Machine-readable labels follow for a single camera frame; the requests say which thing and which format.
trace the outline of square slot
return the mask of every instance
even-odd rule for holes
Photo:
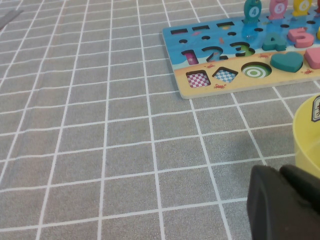
[[[198,30],[205,30],[205,29],[210,29],[208,25],[204,26],[195,26],[192,28],[193,31],[198,31]]]
[[[201,88],[211,84],[209,77],[204,70],[187,72],[186,77],[191,88]]]
[[[222,66],[219,67],[219,69],[212,75],[212,77],[229,84],[235,79],[237,74],[238,72]]]
[[[177,29],[177,30],[171,30],[171,34],[185,34],[188,32],[188,29],[183,28],[183,29]]]

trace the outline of pink number 5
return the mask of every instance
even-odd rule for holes
[[[315,37],[307,33],[303,27],[289,30],[288,38],[295,43],[294,46],[298,49],[308,48],[315,41]]]

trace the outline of yellow bowl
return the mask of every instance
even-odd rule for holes
[[[292,128],[295,165],[320,178],[320,95],[299,107]]]

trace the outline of green heart puzzle piece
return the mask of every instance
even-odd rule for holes
[[[300,53],[291,51],[286,54],[277,53],[272,55],[270,64],[276,69],[295,73],[302,67],[303,61],[304,57]]]

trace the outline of wooden puzzle board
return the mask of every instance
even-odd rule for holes
[[[284,19],[272,21],[268,14],[262,14],[258,23],[251,24],[244,24],[243,16],[163,29],[181,97],[192,99],[319,79],[320,69],[310,68],[305,58],[295,73],[270,65],[273,54],[305,54],[307,48],[295,48],[288,39],[290,29],[305,28],[315,37],[309,48],[320,47],[316,37],[320,14],[315,9],[311,7],[308,15],[298,17],[288,10]],[[286,50],[262,50],[268,33],[284,38]]]

